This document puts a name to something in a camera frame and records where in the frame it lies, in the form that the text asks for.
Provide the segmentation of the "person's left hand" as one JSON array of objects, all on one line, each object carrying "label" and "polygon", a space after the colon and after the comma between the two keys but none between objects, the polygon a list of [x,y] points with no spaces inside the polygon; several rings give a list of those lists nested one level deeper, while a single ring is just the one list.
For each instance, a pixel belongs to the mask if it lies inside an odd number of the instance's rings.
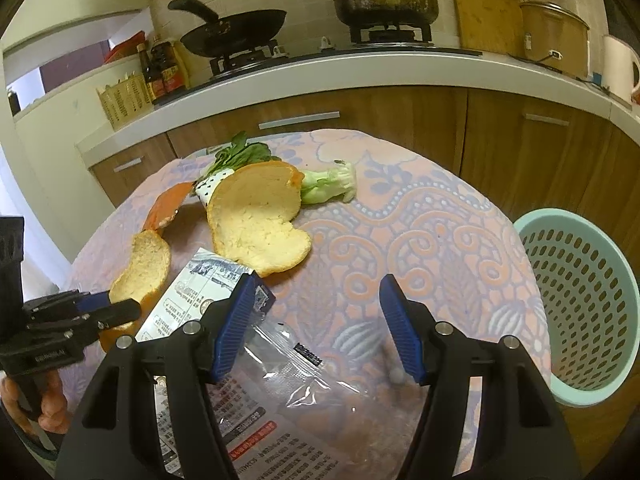
[{"label": "person's left hand", "polygon": [[[44,374],[46,386],[41,391],[41,415],[38,418],[38,426],[51,434],[66,434],[70,428],[72,415],[68,410],[67,400],[63,392],[63,383],[57,370],[50,370]],[[18,399],[20,392],[18,385],[9,377],[1,379],[1,400],[6,412],[17,426],[29,437],[35,437],[36,432],[32,428],[32,421],[20,408]]]}]

